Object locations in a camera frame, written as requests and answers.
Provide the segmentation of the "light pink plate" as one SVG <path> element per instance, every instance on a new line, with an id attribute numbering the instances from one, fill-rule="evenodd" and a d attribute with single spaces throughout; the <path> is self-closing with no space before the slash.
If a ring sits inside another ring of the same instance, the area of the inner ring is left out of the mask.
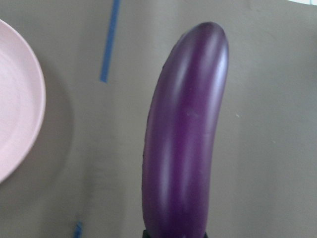
<path id="1" fill-rule="evenodd" d="M 27 41 L 0 22 L 0 180 L 24 161 L 39 135 L 46 87 L 39 61 Z"/>

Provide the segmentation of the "purple eggplant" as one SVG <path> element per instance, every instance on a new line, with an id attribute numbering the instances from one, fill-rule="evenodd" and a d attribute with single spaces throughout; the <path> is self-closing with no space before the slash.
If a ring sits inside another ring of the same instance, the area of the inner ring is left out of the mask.
<path id="1" fill-rule="evenodd" d="M 181 36 L 159 75 L 147 119 L 142 210 L 150 238 L 203 238 L 228 41 L 214 22 Z"/>

